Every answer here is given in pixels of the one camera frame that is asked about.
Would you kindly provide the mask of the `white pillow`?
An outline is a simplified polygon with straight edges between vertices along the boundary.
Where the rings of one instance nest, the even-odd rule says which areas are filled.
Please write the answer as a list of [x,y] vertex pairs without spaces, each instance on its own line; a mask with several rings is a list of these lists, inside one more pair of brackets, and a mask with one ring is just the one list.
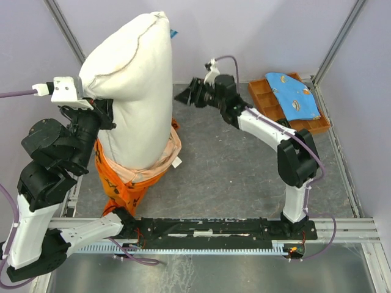
[[86,96],[112,99],[116,127],[98,134],[106,159],[127,169],[152,166],[169,140],[173,108],[170,23],[143,13],[98,45],[79,76]]

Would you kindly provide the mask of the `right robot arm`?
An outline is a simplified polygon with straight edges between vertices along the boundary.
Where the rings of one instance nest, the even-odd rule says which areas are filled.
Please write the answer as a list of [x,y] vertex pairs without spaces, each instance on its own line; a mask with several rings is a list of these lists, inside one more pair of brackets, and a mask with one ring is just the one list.
[[310,183],[320,167],[311,133],[284,127],[259,113],[242,99],[234,77],[229,74],[193,78],[174,99],[198,108],[217,108],[227,124],[252,134],[276,152],[277,171],[286,184],[280,231],[289,239],[301,234],[302,223],[308,218],[305,201]]

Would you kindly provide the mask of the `orange patterned pillowcase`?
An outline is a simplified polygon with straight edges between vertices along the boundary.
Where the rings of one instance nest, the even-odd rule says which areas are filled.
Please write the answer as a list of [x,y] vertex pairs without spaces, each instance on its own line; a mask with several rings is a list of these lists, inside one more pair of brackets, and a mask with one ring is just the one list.
[[150,186],[156,184],[169,167],[178,167],[181,160],[178,157],[181,150],[181,140],[177,134],[179,124],[175,119],[171,122],[168,143],[161,157],[147,169],[127,169],[105,157],[99,140],[95,142],[95,167],[101,180],[103,190],[109,200],[102,215],[112,212],[115,208],[125,208],[135,215],[137,207],[145,197]]

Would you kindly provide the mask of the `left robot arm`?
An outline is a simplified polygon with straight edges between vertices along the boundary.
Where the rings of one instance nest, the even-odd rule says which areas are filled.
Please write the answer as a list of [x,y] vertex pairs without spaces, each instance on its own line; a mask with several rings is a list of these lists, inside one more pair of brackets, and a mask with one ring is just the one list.
[[99,131],[115,128],[112,100],[89,98],[86,103],[85,109],[60,108],[68,125],[46,118],[36,122],[22,140],[31,162],[20,174],[18,217],[2,247],[12,282],[52,272],[74,252],[100,239],[134,234],[136,221],[124,208],[77,228],[49,228],[77,177],[88,173]]

